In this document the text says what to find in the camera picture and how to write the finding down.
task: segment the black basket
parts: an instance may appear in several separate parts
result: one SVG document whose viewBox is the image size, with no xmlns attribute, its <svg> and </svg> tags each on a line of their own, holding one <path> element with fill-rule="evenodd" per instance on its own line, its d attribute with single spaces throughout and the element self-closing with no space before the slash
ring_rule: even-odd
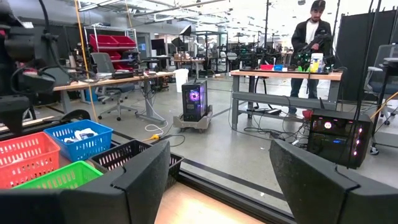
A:
<svg viewBox="0 0 398 224">
<path fill-rule="evenodd" d="M 106 173 L 107 171 L 111 171 L 123 165 L 129 159 L 141 152 L 144 152 L 150 147 L 151 145 L 149 144 L 140 142 L 138 140 L 132 140 L 125 144 L 121 144 L 120 146 L 116 146 L 108 151 L 102 152 L 101 154 L 93 156 L 89 160 L 94 164 L 96 169 L 102 173 Z M 183 160 L 184 158 L 182 156 L 178 156 L 173 153 L 170 154 L 169 177 L 167 178 L 165 190 L 169 189 L 176 183 L 178 172 L 180 172 L 181 162 Z"/>
</svg>

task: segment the green basket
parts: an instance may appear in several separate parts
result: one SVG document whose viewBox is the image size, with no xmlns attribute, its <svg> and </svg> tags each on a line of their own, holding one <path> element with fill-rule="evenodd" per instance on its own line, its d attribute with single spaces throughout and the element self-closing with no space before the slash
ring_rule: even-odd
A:
<svg viewBox="0 0 398 224">
<path fill-rule="evenodd" d="M 78 161 L 49 174 L 14 187 L 14 189 L 75 189 L 101 176 L 86 162 Z"/>
</svg>

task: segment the red basket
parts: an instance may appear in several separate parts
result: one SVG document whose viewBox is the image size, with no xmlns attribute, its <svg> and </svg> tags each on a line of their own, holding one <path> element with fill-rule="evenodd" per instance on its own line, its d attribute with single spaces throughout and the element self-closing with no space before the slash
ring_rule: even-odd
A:
<svg viewBox="0 0 398 224">
<path fill-rule="evenodd" d="M 127 65 L 123 65 L 123 64 L 116 64 L 113 66 L 116 70 L 129 70 L 131 72 L 134 70 L 131 66 L 127 66 Z"/>
<path fill-rule="evenodd" d="M 108 54 L 111 57 L 111 60 L 119 60 L 122 57 L 122 55 L 117 52 L 108 52 Z"/>
<path fill-rule="evenodd" d="M 112 38 L 116 40 L 116 42 L 119 44 L 119 47 L 135 47 L 137 46 L 136 42 L 130 39 L 130 37 L 126 36 L 116 36 L 113 35 Z"/>
<path fill-rule="evenodd" d="M 0 142 L 0 189 L 10 189 L 58 169 L 59 150 L 43 132 Z"/>
<path fill-rule="evenodd" d="M 98 47 L 118 47 L 119 44 L 112 38 L 110 35 L 97 35 L 97 40 L 98 40 Z M 98 51 L 97 49 L 97 41 L 95 39 L 94 34 L 90 34 L 90 44 L 93 46 L 95 51 Z"/>
<path fill-rule="evenodd" d="M 274 68 L 273 65 L 261 65 L 260 69 L 261 70 L 272 70 Z"/>
</svg>

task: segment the concrete floor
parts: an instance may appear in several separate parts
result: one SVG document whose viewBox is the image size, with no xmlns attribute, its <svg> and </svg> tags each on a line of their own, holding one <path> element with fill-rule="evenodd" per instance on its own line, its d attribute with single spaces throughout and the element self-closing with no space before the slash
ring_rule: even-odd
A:
<svg viewBox="0 0 398 224">
<path fill-rule="evenodd" d="M 243 79 L 241 81 L 241 90 L 247 91 L 248 79 L 246 79 L 245 83 Z M 306 84 L 305 80 L 300 97 L 307 97 L 305 94 Z M 195 130 L 179 133 L 183 134 L 186 140 L 182 145 L 173 147 L 172 152 L 184 156 L 189 161 L 193 161 L 189 164 L 184 163 L 182 166 L 184 169 L 290 213 L 289 206 L 284 200 L 271 196 L 273 193 L 280 194 L 282 192 L 269 159 L 271 142 L 263 139 L 269 138 L 269 136 L 258 133 L 243 134 L 233 131 L 230 127 L 228 108 L 231 104 L 231 87 L 232 78 L 208 79 L 208 102 L 213 105 L 214 114 L 217 116 L 212 119 L 210 127 L 203 134 Z M 329 82 L 321 80 L 318 86 L 318 96 L 326 99 L 328 87 Z M 290 79 L 268 79 L 267 91 L 268 94 L 288 96 L 290 94 Z M 264 92 L 262 83 L 259 84 L 257 92 Z M 182 94 L 176 92 L 174 84 L 170 84 L 169 91 L 162 91 L 156 95 L 154 108 L 159 115 L 169 122 L 169 126 L 172 125 L 172 117 L 182 113 L 181 99 Z M 106 105 L 96 103 L 96 112 L 99 113 L 114 104 L 115 102 L 112 101 Z M 138 90 L 131 93 L 129 99 L 125 100 L 123 104 L 134 105 L 140 111 L 145 107 L 142 93 Z M 74 101 L 72 106 L 75 109 L 89 111 L 92 114 L 92 118 L 94 118 L 91 105 Z M 62 109 L 61 105 L 55 105 L 54 107 Z M 287 112 L 286 107 L 277 106 L 277 108 Z M 344 108 L 345 110 L 350 110 L 352 106 L 345 105 Z M 58 112 L 44 107 L 37 109 L 37 112 L 40 118 L 60 115 Z M 259 122 L 259 117 L 254 117 L 254 119 Z M 398 121 L 394 121 L 394 119 L 391 119 L 391 121 L 390 127 L 383 127 L 380 132 L 396 130 Z M 242 114 L 239 117 L 238 130 L 243 131 L 245 127 L 252 125 L 252 122 L 254 123 L 254 120 L 250 121 L 245 114 Z M 100 123 L 136 139 L 147 139 L 153 134 L 159 133 L 159 131 L 146 131 L 145 126 L 151 123 L 143 119 L 137 119 L 134 113 L 128 111 L 123 111 L 122 121 L 116 121 L 116 113 L 113 112 L 104 114 Z M 262 128 L 282 131 L 282 120 L 279 119 L 262 118 L 260 125 Z M 286 131 L 296 132 L 301 124 L 285 121 L 283 125 Z M 172 127 L 169 134 L 177 134 L 178 132 L 179 129 Z M 121 142 L 127 141 L 117 136 L 114 139 Z M 181 143 L 182 138 L 172 137 L 169 141 L 173 146 Z M 382 147 L 379 147 L 379 149 L 381 150 L 380 155 L 372 156 L 368 154 L 362 166 L 355 172 L 398 188 L 398 179 L 393 178 L 398 174 L 398 163 L 396 162 L 398 149 L 384 149 Z"/>
</svg>

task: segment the cap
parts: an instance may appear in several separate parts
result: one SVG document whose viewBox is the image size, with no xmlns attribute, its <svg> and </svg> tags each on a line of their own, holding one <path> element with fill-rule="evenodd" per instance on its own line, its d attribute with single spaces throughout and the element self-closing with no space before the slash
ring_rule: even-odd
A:
<svg viewBox="0 0 398 224">
<path fill-rule="evenodd" d="M 316 0 L 312 3 L 311 11 L 316 9 L 325 9 L 326 2 L 324 0 Z"/>
</svg>

